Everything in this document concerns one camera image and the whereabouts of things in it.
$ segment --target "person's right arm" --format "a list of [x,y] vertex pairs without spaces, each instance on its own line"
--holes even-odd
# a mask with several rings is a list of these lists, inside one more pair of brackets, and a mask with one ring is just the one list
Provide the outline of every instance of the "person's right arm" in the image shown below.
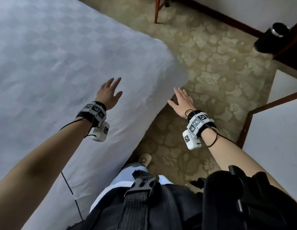
[[[171,100],[168,100],[168,103],[179,116],[187,119],[186,115],[191,112],[188,110],[196,110],[193,100],[188,96],[185,90],[174,88],[174,92],[177,97],[178,105]],[[202,132],[201,137],[206,145],[211,145],[215,141],[216,133],[212,129],[207,128]],[[261,165],[231,141],[218,136],[218,140],[213,146],[209,147],[209,150],[221,170],[228,171],[228,166],[235,165],[242,169],[249,177],[260,171],[265,172],[271,185],[286,192]]]

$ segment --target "wall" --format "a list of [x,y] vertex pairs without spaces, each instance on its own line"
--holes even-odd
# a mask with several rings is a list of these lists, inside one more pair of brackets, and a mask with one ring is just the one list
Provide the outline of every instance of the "wall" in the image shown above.
[[254,114],[243,150],[297,201],[297,99]]
[[286,97],[295,92],[297,92],[297,79],[280,70],[277,70],[270,91],[268,103]]
[[273,23],[297,23],[297,0],[195,0],[239,22],[265,32]]

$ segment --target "black trash can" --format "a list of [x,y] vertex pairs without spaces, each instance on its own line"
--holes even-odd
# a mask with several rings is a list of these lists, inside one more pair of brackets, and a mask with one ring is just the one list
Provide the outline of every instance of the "black trash can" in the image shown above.
[[283,23],[274,23],[254,47],[262,53],[276,54],[290,41],[290,28]]

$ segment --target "wooden leg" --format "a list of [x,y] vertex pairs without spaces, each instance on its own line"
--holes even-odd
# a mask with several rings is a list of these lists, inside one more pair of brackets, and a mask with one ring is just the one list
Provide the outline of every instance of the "wooden leg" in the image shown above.
[[155,2],[156,2],[156,6],[155,6],[155,23],[157,23],[160,0],[155,0]]

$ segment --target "bed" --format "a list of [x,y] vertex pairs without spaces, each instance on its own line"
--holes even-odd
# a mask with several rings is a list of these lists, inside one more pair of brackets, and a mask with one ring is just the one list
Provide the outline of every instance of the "bed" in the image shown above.
[[84,139],[63,170],[71,191],[59,176],[23,229],[84,219],[187,76],[160,40],[77,0],[0,0],[0,180],[111,77],[122,77],[123,96],[106,141]]

